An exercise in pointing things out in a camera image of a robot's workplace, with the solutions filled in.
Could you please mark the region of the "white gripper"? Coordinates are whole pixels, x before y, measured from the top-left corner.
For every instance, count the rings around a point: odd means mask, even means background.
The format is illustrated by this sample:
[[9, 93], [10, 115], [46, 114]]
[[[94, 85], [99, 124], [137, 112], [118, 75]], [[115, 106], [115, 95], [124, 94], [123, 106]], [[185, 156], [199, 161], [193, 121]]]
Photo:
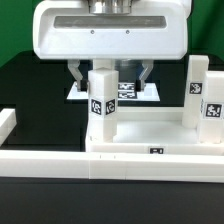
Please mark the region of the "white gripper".
[[189, 0], [43, 0], [33, 15], [33, 49], [41, 59], [76, 59], [68, 69], [78, 92], [88, 89], [79, 60], [143, 60], [141, 92], [153, 60], [186, 54], [188, 17]]

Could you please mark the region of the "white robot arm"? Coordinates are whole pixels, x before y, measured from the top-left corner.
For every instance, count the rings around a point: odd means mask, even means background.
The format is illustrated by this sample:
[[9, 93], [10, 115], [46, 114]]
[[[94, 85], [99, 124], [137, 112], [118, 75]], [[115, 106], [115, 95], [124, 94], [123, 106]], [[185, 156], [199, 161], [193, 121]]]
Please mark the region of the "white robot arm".
[[143, 84], [155, 60], [187, 52], [192, 0], [42, 0], [33, 15], [33, 49], [41, 59], [102, 60], [113, 69], [140, 61]]

